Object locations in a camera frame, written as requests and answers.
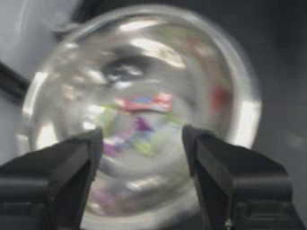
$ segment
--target white surface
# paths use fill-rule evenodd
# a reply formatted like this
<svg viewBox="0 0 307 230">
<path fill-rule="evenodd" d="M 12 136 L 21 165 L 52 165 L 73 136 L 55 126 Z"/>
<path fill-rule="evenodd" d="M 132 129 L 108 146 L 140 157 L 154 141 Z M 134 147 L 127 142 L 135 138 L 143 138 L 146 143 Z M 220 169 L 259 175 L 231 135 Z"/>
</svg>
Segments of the white surface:
<svg viewBox="0 0 307 230">
<path fill-rule="evenodd" d="M 56 45 L 51 27 L 76 4 L 77 0 L 0 1 L 0 61 L 28 79 Z M 0 164 L 16 156 L 20 105 L 0 92 Z"/>
</svg>

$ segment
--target colorful candy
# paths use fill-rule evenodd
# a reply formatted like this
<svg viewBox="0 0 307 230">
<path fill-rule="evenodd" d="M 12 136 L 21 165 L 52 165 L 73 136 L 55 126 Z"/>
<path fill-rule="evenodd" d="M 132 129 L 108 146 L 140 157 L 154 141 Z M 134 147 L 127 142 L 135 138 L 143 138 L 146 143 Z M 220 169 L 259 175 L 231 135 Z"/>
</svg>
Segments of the colorful candy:
<svg viewBox="0 0 307 230">
<path fill-rule="evenodd" d="M 104 138 L 111 134 L 111 128 L 114 121 L 118 117 L 119 111 L 112 106 L 96 106 L 91 105 L 89 111 L 95 114 L 93 123 L 99 124 L 103 128 L 103 136 Z"/>
<path fill-rule="evenodd" d="M 150 131 L 151 127 L 147 121 L 142 117 L 136 117 L 134 126 L 126 129 L 119 136 L 109 137 L 104 140 L 103 148 L 104 154 L 108 156 L 118 156 L 118 153 L 123 150 L 128 141 L 136 137 L 140 132 Z"/>
<path fill-rule="evenodd" d="M 152 130 L 130 141 L 130 144 L 140 154 L 154 156 L 163 146 L 163 143 L 174 137 L 174 134 L 180 131 L 180 129 L 182 126 L 164 121 Z"/>
<path fill-rule="evenodd" d="M 130 99 L 116 99 L 116 104 L 124 111 L 160 111 L 170 112 L 172 108 L 171 93 L 158 93 L 155 96 L 136 96 Z"/>
</svg>

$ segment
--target candy wrapper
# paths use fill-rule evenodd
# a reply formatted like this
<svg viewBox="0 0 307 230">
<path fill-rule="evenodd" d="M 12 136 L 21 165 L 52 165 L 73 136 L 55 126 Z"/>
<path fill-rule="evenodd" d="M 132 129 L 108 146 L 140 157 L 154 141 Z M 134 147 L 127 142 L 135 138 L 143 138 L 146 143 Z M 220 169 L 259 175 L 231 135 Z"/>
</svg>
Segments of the candy wrapper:
<svg viewBox="0 0 307 230">
<path fill-rule="evenodd" d="M 130 143 L 140 154 L 154 156 L 166 141 L 172 139 L 174 135 L 180 132 L 182 126 L 182 119 L 172 112 L 168 112 L 164 121 L 136 136 Z"/>
<path fill-rule="evenodd" d="M 170 112 L 172 95 L 171 93 L 158 93 L 155 96 L 136 96 L 130 99 L 118 98 L 115 102 L 124 111 Z"/>
</svg>

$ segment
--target red object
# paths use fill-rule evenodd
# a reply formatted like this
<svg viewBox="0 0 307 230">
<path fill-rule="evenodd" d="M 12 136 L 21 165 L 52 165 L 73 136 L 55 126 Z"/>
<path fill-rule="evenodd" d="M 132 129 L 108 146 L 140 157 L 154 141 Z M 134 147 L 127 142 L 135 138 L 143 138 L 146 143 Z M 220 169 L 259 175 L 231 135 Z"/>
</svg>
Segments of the red object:
<svg viewBox="0 0 307 230">
<path fill-rule="evenodd" d="M 215 87 L 214 95 L 211 99 L 211 106 L 215 111 L 219 111 L 223 108 L 224 103 L 228 101 L 230 95 L 222 87 Z"/>
<path fill-rule="evenodd" d="M 130 99 L 119 98 L 116 103 L 124 111 L 162 111 L 168 112 L 172 109 L 171 93 L 158 93 L 155 96 L 136 96 Z"/>
</svg>

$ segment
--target bowl rim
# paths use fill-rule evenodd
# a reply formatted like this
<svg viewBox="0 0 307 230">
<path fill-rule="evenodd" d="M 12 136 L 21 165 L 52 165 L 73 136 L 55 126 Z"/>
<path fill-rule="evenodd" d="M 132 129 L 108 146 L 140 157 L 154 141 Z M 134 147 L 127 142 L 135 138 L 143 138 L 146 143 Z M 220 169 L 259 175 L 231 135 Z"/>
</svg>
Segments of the bowl rim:
<svg viewBox="0 0 307 230">
<path fill-rule="evenodd" d="M 29 129 L 29 118 L 33 114 L 37 94 L 44 85 L 53 59 L 64 45 L 87 36 L 87 34 L 99 29 L 104 23 L 116 20 L 119 17 L 140 13 L 156 13 L 162 16 L 180 17 L 183 20 L 191 22 L 195 27 L 204 31 L 211 37 L 230 66 L 230 75 L 234 81 L 234 97 L 236 98 L 234 100 L 234 114 L 230 119 L 230 133 L 226 139 L 234 145 L 252 146 L 262 115 L 262 100 L 254 70 L 239 44 L 203 15 L 200 16 L 190 10 L 163 4 L 142 4 L 112 10 L 85 22 L 60 42 L 51 56 L 47 57 L 35 74 L 23 105 L 20 131 L 17 133 L 17 146 L 21 154 L 29 151 L 29 144 L 27 144 L 28 140 L 24 134 Z M 190 180 L 187 185 L 191 186 L 192 189 L 168 206 L 152 209 L 143 214 L 130 217 L 95 217 L 85 213 L 81 226 L 85 229 L 152 229 L 168 224 L 176 217 L 178 219 L 183 219 L 184 216 L 191 216 L 199 211 L 199 204 L 192 180 Z"/>
</svg>

